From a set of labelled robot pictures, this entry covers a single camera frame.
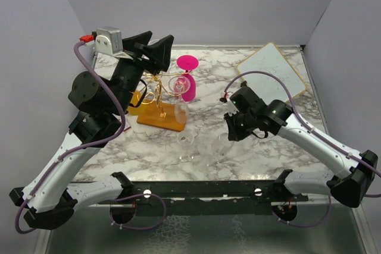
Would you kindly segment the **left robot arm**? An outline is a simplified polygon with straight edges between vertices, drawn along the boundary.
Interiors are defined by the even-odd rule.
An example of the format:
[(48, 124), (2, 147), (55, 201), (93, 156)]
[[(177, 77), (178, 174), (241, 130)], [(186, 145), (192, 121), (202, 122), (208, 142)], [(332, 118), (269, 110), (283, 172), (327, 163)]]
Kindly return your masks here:
[[(134, 204), (138, 198), (133, 183), (121, 172), (84, 186), (71, 182), (80, 169), (108, 142), (122, 134), (133, 94), (144, 73), (154, 76), (170, 66), (174, 37), (151, 43), (152, 32), (122, 38), (117, 29), (98, 29), (82, 36), (73, 50), (85, 67), (68, 95), (78, 114), (55, 155), (27, 186), (12, 189), (10, 198), (18, 207), (15, 221), (24, 220), (28, 232), (54, 230), (73, 214), (100, 202)], [(117, 59), (110, 79), (99, 76), (80, 53), (85, 45)]]

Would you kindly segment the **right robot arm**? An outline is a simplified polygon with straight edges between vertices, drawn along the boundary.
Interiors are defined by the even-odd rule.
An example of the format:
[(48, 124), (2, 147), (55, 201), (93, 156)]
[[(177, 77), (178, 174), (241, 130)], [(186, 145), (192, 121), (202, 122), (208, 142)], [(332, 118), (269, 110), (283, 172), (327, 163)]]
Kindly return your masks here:
[(241, 87), (221, 101), (228, 106), (224, 119), (229, 141), (241, 141), (260, 130), (296, 144), (328, 168), (315, 173), (287, 171), (273, 187), (278, 200), (316, 194), (333, 196), (351, 208), (360, 205), (375, 177), (378, 157), (374, 152), (344, 146), (306, 122), (290, 105), (280, 100), (266, 104), (249, 87)]

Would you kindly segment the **clear wine glass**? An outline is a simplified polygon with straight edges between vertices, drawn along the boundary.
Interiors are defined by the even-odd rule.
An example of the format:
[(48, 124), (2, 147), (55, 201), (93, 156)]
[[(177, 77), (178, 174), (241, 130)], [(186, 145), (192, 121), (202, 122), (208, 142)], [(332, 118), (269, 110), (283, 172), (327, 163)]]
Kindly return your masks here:
[(152, 39), (148, 42), (147, 48), (149, 51), (154, 51), (157, 49), (160, 45), (160, 40), (159, 39)]
[(194, 158), (195, 137), (189, 130), (181, 131), (177, 136), (178, 157), (181, 161)]
[(221, 161), (232, 149), (234, 141), (229, 140), (228, 133), (221, 133), (207, 146), (206, 163), (210, 167)]

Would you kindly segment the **yellow plastic wine glass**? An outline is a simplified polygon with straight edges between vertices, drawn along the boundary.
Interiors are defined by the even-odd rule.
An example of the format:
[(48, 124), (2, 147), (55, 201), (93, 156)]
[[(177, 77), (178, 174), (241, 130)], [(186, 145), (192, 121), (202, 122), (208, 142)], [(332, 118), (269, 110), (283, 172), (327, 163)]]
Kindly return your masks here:
[(127, 112), (130, 116), (139, 116), (146, 111), (148, 105), (145, 104), (144, 101), (140, 105), (138, 105), (138, 102), (141, 97), (142, 97), (142, 93), (136, 90), (130, 102), (131, 106), (129, 106), (127, 109)]

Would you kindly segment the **pink plastic wine glass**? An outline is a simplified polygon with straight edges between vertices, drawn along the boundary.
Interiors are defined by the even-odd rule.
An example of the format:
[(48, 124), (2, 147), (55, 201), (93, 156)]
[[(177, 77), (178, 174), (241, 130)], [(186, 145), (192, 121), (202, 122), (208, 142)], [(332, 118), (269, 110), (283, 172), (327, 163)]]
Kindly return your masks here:
[(183, 77), (189, 82), (187, 91), (182, 93), (182, 99), (185, 102), (191, 102), (196, 97), (196, 81), (191, 72), (198, 67), (199, 61), (194, 56), (182, 55), (177, 59), (177, 65), (185, 70)]

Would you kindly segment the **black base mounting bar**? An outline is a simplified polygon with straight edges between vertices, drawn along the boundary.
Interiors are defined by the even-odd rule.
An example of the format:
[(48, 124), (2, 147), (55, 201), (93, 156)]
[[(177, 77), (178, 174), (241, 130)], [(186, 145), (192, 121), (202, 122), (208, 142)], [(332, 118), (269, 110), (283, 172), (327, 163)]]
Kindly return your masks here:
[(290, 170), (275, 180), (232, 181), (133, 181), (122, 192), (121, 202), (106, 200), (118, 219), (127, 216), (271, 215), (272, 203), (306, 202), (284, 185)]

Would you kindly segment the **white board gold rim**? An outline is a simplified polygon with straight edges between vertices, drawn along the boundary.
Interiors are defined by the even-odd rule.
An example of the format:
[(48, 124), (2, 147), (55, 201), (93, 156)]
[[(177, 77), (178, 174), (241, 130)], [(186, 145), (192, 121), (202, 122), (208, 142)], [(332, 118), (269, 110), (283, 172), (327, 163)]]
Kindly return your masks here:
[[(237, 66), (238, 73), (243, 74), (248, 71), (263, 71), (276, 76), (288, 88), (292, 97), (304, 93), (307, 84), (297, 72), (296, 68), (284, 56), (278, 46), (269, 42), (246, 57)], [(266, 103), (274, 99), (287, 101), (288, 96), (283, 87), (273, 78), (262, 74), (249, 74), (243, 76), (247, 85), (259, 95)]]

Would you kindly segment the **clear flute glass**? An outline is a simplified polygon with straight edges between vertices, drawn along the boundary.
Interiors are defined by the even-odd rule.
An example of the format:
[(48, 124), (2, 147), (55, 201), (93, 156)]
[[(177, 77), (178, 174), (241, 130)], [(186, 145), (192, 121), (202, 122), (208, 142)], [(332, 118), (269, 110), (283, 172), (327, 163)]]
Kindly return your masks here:
[(174, 76), (168, 82), (168, 87), (173, 96), (176, 97), (174, 114), (178, 123), (186, 124), (189, 118), (189, 107), (182, 99), (182, 93), (188, 89), (189, 82), (183, 76)]

